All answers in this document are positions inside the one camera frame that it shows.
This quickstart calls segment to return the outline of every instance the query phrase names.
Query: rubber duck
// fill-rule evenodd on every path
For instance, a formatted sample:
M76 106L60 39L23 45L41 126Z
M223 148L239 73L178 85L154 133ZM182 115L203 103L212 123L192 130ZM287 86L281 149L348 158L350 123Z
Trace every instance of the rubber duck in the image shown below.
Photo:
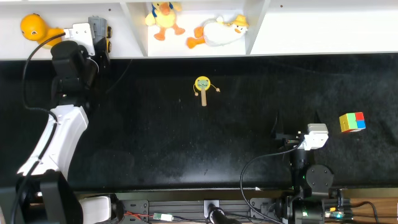
M225 23L224 19L219 16L217 19L210 19L203 26L195 28L196 39L189 37L187 45L190 49L204 43L212 47L226 45L240 39L248 31L248 27L249 24L243 15L238 15L232 23Z
M178 27L175 23L175 12L182 10L181 4L177 2L152 2L152 11L145 18L148 26L154 24L160 27L160 32L155 34L157 40L165 40L165 33L168 28L173 28L175 35L181 35L185 29Z
M25 16L21 21L22 35L28 39L37 41L38 44L45 42L49 38L62 34L63 29L50 28L45 21L38 14L31 14ZM49 43L44 45L44 48L51 48L55 44L61 42L61 37L51 40Z

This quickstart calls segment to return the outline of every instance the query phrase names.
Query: wooden handle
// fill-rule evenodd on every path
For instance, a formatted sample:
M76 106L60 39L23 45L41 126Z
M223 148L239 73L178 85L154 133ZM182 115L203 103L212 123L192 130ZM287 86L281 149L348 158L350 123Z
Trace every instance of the wooden handle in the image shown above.
M201 94L201 105L202 106L206 106L207 102L206 102L206 90L204 88L202 88L200 90L200 94Z

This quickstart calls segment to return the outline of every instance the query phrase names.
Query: blue vest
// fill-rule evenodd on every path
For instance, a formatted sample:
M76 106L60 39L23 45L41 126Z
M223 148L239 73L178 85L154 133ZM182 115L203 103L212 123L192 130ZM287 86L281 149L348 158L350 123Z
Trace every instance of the blue vest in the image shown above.
M173 7L173 4L171 3L171 2L169 2L169 7L171 8L171 9L173 9L174 7ZM157 17L157 14L155 13L155 6L154 6L154 4L152 3L152 15L156 18Z

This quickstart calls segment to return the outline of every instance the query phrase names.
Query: black table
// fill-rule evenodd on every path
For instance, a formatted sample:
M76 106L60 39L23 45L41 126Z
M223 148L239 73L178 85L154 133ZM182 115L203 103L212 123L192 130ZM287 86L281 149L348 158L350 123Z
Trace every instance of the black table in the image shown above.
M110 83L129 60L112 61ZM23 62L0 63L1 179L32 152L47 116L23 110ZM133 60L90 115L70 165L75 190L236 188L245 163L276 152L270 138L280 110L285 130L306 131L317 111L329 140L315 151L335 172L335 187L398 185L396 54ZM29 67L29 101L49 101L51 62ZM194 96L196 77L215 86L208 106ZM362 111L366 129L341 133L339 116ZM289 157L253 164L246 187L291 186Z

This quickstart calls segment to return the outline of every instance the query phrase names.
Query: rubik's cube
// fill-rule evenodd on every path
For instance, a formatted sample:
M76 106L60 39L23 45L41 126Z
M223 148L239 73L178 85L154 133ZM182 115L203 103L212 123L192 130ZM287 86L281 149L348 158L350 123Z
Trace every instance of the rubik's cube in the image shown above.
M340 116L341 132L356 132L365 129L365 119L362 112L347 113Z

